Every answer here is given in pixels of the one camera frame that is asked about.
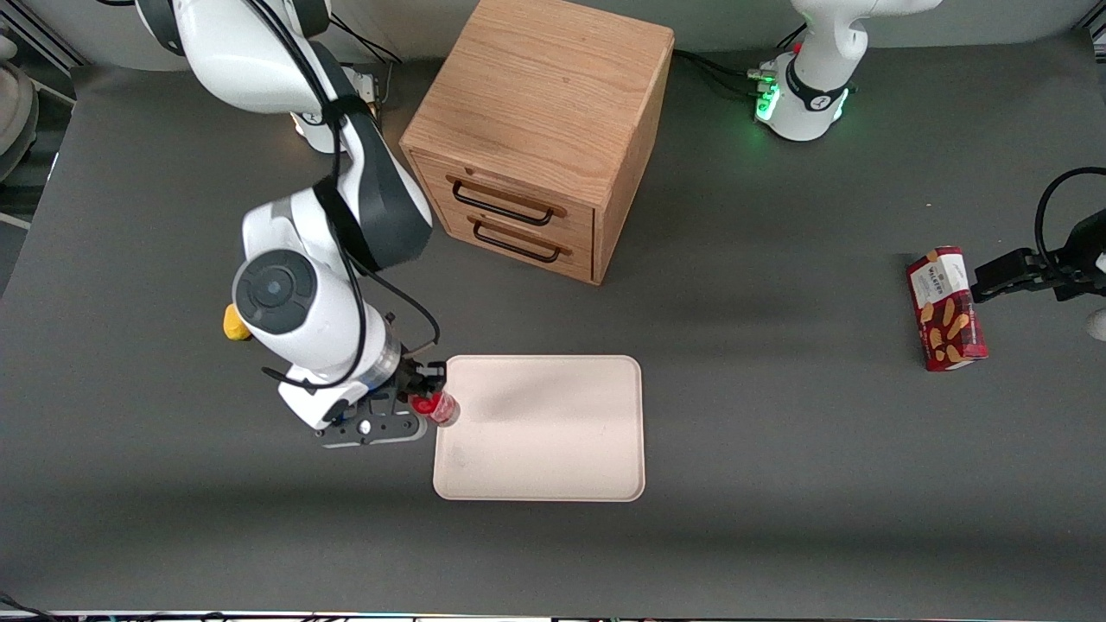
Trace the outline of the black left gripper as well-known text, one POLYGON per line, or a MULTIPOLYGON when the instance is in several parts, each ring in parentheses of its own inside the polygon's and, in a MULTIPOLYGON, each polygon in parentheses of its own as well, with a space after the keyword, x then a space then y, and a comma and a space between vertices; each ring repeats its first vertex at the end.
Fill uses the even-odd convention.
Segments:
MULTIPOLYGON (((1044 263, 1043 287, 1053 290, 1056 301, 1105 291, 1103 253, 1105 252, 1105 212, 1094 212, 1081 220, 1057 251, 1048 251, 1044 238, 1044 212, 1036 212, 1033 236, 1039 258, 1044 263)), ((1039 281, 1039 265, 1031 249, 1015 249, 978 265, 971 286, 973 302, 984 303, 997 296, 1027 290, 1039 281)))

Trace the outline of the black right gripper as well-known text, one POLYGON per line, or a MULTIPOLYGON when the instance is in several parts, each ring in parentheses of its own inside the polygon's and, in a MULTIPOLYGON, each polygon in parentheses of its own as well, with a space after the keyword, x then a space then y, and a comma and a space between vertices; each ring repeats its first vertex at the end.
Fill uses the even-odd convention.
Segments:
POLYGON ((413 410, 408 394, 442 392, 447 370, 446 361, 401 359, 399 384, 392 379, 357 400, 336 400, 321 417, 316 440, 328 449, 420 440, 429 422, 413 410))

